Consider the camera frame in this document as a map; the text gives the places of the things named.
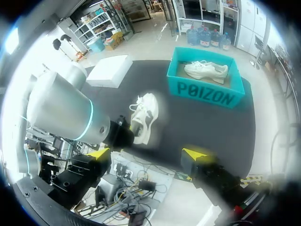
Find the metal shelving unit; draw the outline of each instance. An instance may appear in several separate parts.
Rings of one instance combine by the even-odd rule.
[[[227,7],[227,6],[225,6],[225,5],[222,5],[222,11],[223,11],[223,15],[224,15],[224,16],[225,16],[225,14],[224,14],[224,9],[225,9],[225,8],[226,8],[227,10],[230,10],[230,11],[233,11],[233,12],[237,13],[236,31],[235,31],[235,38],[234,38],[234,43],[233,43],[233,45],[235,46],[236,38],[237,38],[237,32],[238,32],[238,24],[239,24],[239,9],[237,8],[237,10],[236,10],[236,9]],[[224,19],[222,20],[222,33],[223,33],[223,31],[224,31]]]
[[[104,20],[104,21],[102,21],[101,23],[99,23],[99,24],[97,24],[97,25],[91,26],[90,23],[91,23],[93,20],[95,20],[96,18],[100,17],[101,15],[105,15],[107,19]],[[105,23],[107,23],[107,22],[110,22],[110,24],[112,25],[112,27],[106,28],[105,30],[100,31],[100,32],[95,32],[95,31],[93,31],[93,29],[95,29],[95,28],[97,28],[97,27],[99,27],[99,26],[101,26],[101,25],[103,25],[103,24],[105,24]],[[81,31],[81,29],[82,29],[84,26],[86,26],[86,27],[88,28],[88,31],[85,31],[85,32],[83,32],[83,33],[81,33],[81,34],[78,35],[78,31]],[[86,38],[86,40],[80,40],[83,44],[86,44],[87,42],[91,41],[93,38],[97,37],[97,36],[100,35],[101,33],[105,32],[105,31],[108,31],[108,30],[111,30],[111,29],[115,29],[115,30],[117,31],[117,28],[116,28],[116,26],[115,26],[113,20],[110,18],[109,14],[108,14],[107,12],[103,12],[103,13],[101,13],[101,14],[99,14],[99,15],[93,17],[93,18],[92,18],[91,20],[89,20],[88,22],[83,22],[83,24],[82,24],[80,27],[78,27],[75,31],[72,31],[71,29],[70,29],[70,31],[72,31],[72,32],[74,33],[74,35],[76,35],[79,39],[80,39],[80,38]],[[87,38],[86,35],[87,35],[89,32],[92,34],[92,37]]]
[[[202,8],[202,2],[201,0],[199,1],[200,5],[200,19],[195,19],[195,18],[188,18],[185,12],[184,8],[184,3],[183,0],[172,0],[175,8],[175,16],[176,16],[176,21],[177,25],[179,28],[179,35],[182,34],[182,32],[186,32],[187,27],[184,27],[182,25],[183,21],[196,21],[196,22],[203,22],[203,23],[209,23],[209,24],[214,24],[220,27],[219,32],[221,34],[224,33],[224,16],[226,17],[224,11],[225,10],[230,10],[233,11],[235,14],[237,14],[237,19],[236,19],[236,31],[235,31],[235,40],[233,45],[236,43],[236,38],[237,38],[237,32],[238,32],[238,24],[239,24],[239,10],[233,9],[231,7],[225,6],[222,2],[222,0],[218,0],[219,2],[219,10],[207,10]]]
[[[202,2],[199,1],[199,4],[200,4],[200,17],[201,19],[191,19],[191,18],[187,18],[186,17],[186,14],[184,14],[185,16],[184,17],[179,17],[179,7],[183,7],[180,5],[180,2],[181,1],[177,1],[177,0],[173,0],[173,4],[174,4],[174,7],[176,8],[175,9],[175,14],[176,14],[176,19],[177,19],[177,24],[178,24],[178,28],[179,28],[179,35],[181,35],[182,32],[186,32],[185,30],[182,30],[181,29],[181,21],[183,20],[189,20],[189,21],[196,21],[196,22],[204,22],[204,23],[209,23],[209,24],[214,24],[214,25],[217,25],[220,27],[220,32],[222,32],[222,24],[223,24],[223,4],[222,4],[222,0],[219,0],[219,11],[210,11],[210,10],[206,10],[206,9],[203,9],[202,8]],[[210,18],[210,16],[205,16],[204,18],[204,15],[203,15],[203,12],[205,13],[209,13],[209,14],[212,14],[212,15],[219,15],[219,19],[216,17],[213,19]]]

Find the white box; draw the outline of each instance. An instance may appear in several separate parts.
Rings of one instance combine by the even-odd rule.
[[[101,59],[88,75],[86,82],[95,87],[118,88],[132,63],[129,55]]]

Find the screw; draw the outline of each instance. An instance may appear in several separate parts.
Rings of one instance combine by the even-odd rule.
[[[105,127],[102,126],[102,127],[100,128],[99,132],[100,132],[100,133],[104,133],[104,132],[105,132]]]

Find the shoe box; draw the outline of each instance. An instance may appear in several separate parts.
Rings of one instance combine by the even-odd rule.
[[[219,84],[209,78],[196,80],[186,74],[185,64],[202,60],[228,66],[228,76],[224,84]],[[167,80],[172,95],[227,108],[234,108],[245,95],[235,60],[229,56],[201,49],[176,47],[167,71]]]

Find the white cabinet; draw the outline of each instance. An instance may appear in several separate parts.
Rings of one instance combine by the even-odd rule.
[[[266,26],[264,12],[251,0],[241,0],[241,23],[237,48],[257,56],[255,36],[263,40]]]
[[[252,36],[253,36],[253,31],[247,29],[244,26],[240,26],[237,48],[245,52],[249,52]]]
[[[262,10],[255,5],[255,23],[254,23],[254,32],[264,37],[265,25],[267,18]]]
[[[241,25],[254,30],[255,6],[251,0],[241,0]]]

